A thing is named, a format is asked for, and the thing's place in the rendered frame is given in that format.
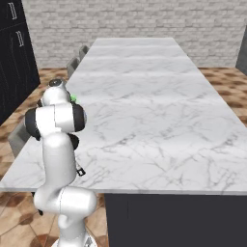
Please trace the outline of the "grey upholstered chair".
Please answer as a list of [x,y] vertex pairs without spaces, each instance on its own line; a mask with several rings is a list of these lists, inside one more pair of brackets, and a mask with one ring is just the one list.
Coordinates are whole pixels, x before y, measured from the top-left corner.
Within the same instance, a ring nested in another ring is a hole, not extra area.
[[24,121],[21,121],[8,136],[14,157],[17,157],[31,135],[27,132]]
[[85,57],[85,55],[88,53],[89,51],[89,47],[87,45],[82,45],[79,48],[79,59],[83,60],[83,58]]
[[71,77],[77,69],[80,61],[77,57],[73,57],[67,64],[68,77]]

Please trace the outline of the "dark grey island base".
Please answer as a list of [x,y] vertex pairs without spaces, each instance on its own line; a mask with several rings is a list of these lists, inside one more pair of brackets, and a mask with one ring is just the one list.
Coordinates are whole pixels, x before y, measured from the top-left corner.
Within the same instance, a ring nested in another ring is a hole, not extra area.
[[109,247],[247,247],[247,197],[104,196]]

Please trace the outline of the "dark grey tall cabinet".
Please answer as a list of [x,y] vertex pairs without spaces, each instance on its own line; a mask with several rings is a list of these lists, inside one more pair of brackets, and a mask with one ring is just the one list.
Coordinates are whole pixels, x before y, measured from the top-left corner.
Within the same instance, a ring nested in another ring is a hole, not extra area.
[[235,67],[247,76],[247,29],[242,39]]

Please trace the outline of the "black tall cupboard run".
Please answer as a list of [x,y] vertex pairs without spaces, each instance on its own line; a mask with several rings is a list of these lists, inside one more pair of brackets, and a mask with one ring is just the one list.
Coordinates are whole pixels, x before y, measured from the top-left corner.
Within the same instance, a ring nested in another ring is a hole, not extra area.
[[0,0],[0,125],[40,85],[21,0]]

